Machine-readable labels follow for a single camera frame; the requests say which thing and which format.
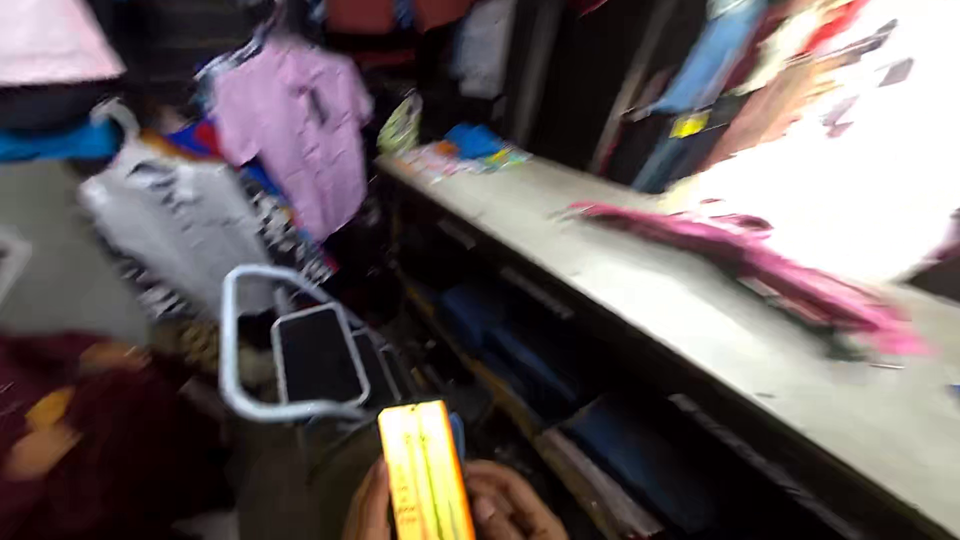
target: price tag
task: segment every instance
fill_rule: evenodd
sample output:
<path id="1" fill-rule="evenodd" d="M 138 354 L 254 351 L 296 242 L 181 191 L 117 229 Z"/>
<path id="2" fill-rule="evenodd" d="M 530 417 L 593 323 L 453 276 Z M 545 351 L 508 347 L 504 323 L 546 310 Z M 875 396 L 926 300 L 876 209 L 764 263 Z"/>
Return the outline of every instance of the price tag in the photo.
<path id="1" fill-rule="evenodd" d="M 677 118 L 673 123 L 673 129 L 670 130 L 670 138 L 684 138 L 700 133 L 707 126 L 709 118 L 709 110 L 693 112 Z"/>

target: lavender shirt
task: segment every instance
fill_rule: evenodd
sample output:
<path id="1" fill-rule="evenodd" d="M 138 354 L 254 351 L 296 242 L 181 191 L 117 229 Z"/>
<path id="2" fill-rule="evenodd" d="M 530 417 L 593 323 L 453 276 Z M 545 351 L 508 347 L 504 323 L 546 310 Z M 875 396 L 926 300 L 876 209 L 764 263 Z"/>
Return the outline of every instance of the lavender shirt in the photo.
<path id="1" fill-rule="evenodd" d="M 343 227 L 366 192 L 360 128 L 372 112 L 353 61 L 272 38 L 213 91 L 224 156 L 234 165 L 258 156 L 315 241 Z"/>

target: hand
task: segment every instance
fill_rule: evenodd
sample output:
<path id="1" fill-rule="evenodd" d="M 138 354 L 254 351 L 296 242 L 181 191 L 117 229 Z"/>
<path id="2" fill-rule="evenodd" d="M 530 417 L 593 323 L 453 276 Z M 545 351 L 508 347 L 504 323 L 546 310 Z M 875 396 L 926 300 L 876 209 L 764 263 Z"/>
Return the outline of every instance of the hand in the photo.
<path id="1" fill-rule="evenodd" d="M 387 464 L 383 457 L 364 477 L 353 494 L 343 540 L 390 540 L 390 483 L 387 480 Z"/>
<path id="2" fill-rule="evenodd" d="M 473 520 L 484 540 L 567 540 L 564 524 L 517 471 L 492 461 L 464 467 Z"/>

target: blue folded clothes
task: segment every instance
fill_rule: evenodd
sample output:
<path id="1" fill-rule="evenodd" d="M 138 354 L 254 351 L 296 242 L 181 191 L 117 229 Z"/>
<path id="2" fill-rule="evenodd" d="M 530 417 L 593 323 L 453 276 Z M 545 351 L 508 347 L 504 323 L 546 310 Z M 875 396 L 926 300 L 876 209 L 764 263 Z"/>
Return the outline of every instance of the blue folded clothes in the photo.
<path id="1" fill-rule="evenodd" d="M 574 375 L 565 373 L 570 359 L 561 347 L 550 346 L 546 336 L 528 331 L 498 327 L 487 333 L 487 346 L 522 379 L 540 390 L 540 400 L 550 404 L 553 412 L 573 412 L 589 397 Z M 550 339 L 560 338 L 557 335 Z"/>
<path id="2" fill-rule="evenodd" d="M 715 499 L 706 483 L 673 445 L 616 399 L 598 399 L 563 429 L 597 465 L 686 534 L 715 525 Z"/>
<path id="3" fill-rule="evenodd" d="M 471 124 L 457 124 L 453 129 L 446 132 L 444 139 L 457 145 L 460 149 L 460 158 L 463 160 L 475 160 L 492 156 L 503 148 L 503 139 L 486 126 L 474 126 Z"/>
<path id="4" fill-rule="evenodd" d="M 531 309 L 492 283 L 464 283 L 441 294 L 437 317 L 457 340 L 544 419 L 566 418 L 591 394 L 576 370 L 578 350 L 546 321 L 512 320 Z"/>
<path id="5" fill-rule="evenodd" d="M 503 321 L 506 305 L 493 287 L 464 283 L 440 295 L 437 317 L 472 353 L 483 347 L 484 333 Z"/>
<path id="6" fill-rule="evenodd" d="M 119 148 L 119 136 L 109 122 L 87 122 L 56 132 L 0 130 L 0 161 L 109 158 Z"/>

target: yellow box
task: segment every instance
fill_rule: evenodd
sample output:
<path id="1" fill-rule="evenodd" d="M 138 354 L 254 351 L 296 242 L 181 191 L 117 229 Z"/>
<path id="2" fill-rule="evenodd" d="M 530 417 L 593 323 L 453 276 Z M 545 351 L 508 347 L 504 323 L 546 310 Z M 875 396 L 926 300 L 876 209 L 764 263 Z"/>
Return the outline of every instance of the yellow box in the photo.
<path id="1" fill-rule="evenodd" d="M 377 423 L 398 540 L 474 540 L 444 402 L 386 408 Z"/>

